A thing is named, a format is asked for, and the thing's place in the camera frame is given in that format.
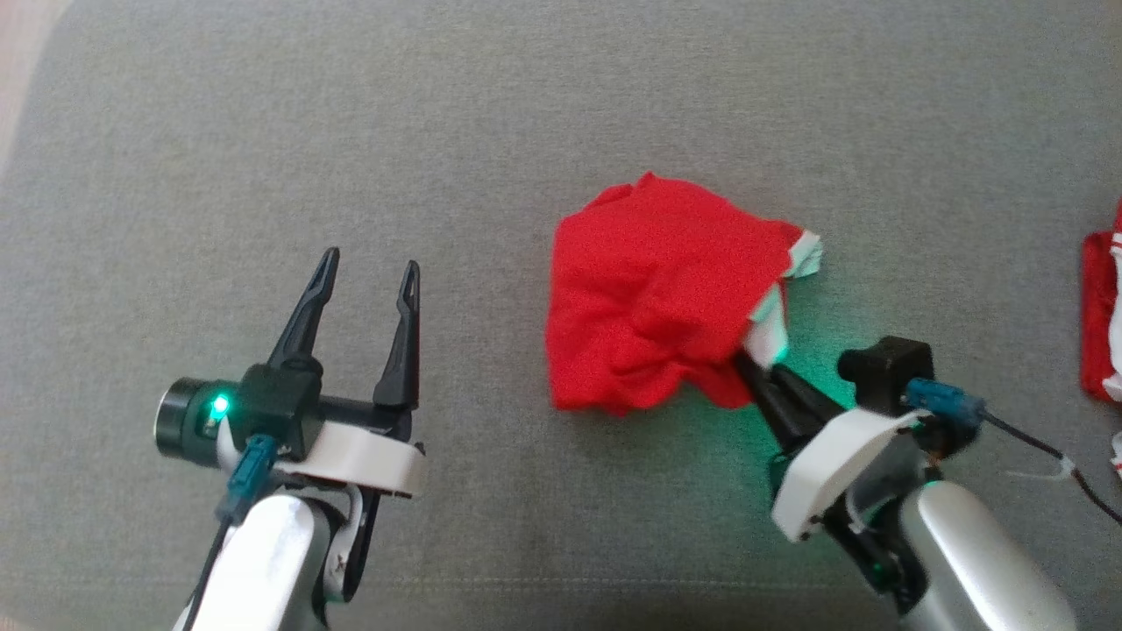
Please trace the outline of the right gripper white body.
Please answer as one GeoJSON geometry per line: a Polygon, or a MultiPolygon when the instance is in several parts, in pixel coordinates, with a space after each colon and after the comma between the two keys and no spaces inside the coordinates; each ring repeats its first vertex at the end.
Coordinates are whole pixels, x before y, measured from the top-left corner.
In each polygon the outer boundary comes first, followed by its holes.
{"type": "Polygon", "coordinates": [[[791,458],[770,509],[789,542],[828,534],[898,614],[916,610],[929,586],[908,516],[918,492],[941,481],[936,426],[925,410],[890,418],[853,408],[791,458]]]}

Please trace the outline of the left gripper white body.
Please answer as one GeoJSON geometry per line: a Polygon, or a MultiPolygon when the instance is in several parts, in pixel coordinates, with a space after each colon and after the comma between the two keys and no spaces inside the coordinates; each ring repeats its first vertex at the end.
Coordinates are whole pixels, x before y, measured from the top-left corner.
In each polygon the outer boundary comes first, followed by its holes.
{"type": "Polygon", "coordinates": [[[410,415],[381,423],[377,406],[328,397],[325,426],[304,461],[251,440],[234,447],[237,387],[176,379],[155,417],[160,455],[228,474],[217,506],[222,536],[204,566],[205,606],[325,606],[349,602],[365,571],[384,495],[413,499],[426,472],[405,441],[410,415]]]}

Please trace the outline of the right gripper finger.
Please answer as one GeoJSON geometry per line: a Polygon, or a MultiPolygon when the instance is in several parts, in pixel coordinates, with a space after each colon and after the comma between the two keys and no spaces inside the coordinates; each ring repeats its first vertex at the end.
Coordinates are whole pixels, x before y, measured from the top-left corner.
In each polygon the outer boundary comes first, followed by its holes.
{"type": "Polygon", "coordinates": [[[842,403],[785,365],[776,364],[770,369],[770,383],[799,412],[804,427],[825,427],[834,418],[847,412],[842,403]]]}
{"type": "Polygon", "coordinates": [[[762,367],[748,351],[734,354],[732,364],[781,452],[793,454],[818,435],[821,419],[795,384],[800,377],[794,371],[783,364],[762,367]]]}

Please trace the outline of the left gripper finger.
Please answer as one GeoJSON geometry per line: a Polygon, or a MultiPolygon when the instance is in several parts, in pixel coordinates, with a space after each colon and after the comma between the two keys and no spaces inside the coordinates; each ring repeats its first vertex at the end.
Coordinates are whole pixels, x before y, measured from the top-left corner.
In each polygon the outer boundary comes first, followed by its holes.
{"type": "Polygon", "coordinates": [[[340,259],[339,248],[324,252],[270,353],[267,364],[272,368],[323,374],[323,365],[314,356],[314,344],[323,309],[333,293],[340,259]]]}
{"type": "Polygon", "coordinates": [[[406,264],[396,299],[398,324],[381,377],[375,387],[375,405],[415,410],[420,392],[420,278],[416,260],[406,264]]]}

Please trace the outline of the red garment white trim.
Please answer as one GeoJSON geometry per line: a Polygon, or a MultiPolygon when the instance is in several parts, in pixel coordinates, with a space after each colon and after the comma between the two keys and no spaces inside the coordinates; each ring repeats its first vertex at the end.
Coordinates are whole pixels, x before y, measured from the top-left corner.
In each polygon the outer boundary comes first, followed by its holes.
{"type": "Polygon", "coordinates": [[[558,410],[627,415],[692,385],[749,404],[733,367],[789,348],[787,287],[816,274],[821,236],[651,172],[606,188],[557,227],[545,347],[558,410]]]}

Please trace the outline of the red shirt white striped sleeves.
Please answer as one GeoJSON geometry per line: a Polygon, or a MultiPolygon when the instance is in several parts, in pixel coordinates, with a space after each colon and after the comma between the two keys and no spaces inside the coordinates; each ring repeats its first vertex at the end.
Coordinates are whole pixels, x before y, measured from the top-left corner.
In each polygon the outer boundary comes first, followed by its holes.
{"type": "Polygon", "coordinates": [[[1122,199],[1111,228],[1082,243],[1079,351],[1083,391],[1122,404],[1122,199]]]}

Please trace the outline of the grey fabric sofa seat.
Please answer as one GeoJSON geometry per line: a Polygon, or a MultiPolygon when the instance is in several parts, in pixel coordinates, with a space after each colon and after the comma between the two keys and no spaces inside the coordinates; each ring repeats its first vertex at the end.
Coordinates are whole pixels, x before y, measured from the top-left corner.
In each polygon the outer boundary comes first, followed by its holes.
{"type": "Polygon", "coordinates": [[[181,376],[267,358],[325,248],[324,390],[368,400],[422,268],[420,499],[381,503],[337,631],[892,631],[770,519],[754,410],[550,403],[557,225],[645,173],[822,236],[789,362],[936,375],[1112,506],[1080,243],[1122,196],[1122,0],[85,0],[0,182],[0,615],[167,631],[224,476],[158,455],[181,376]]]}

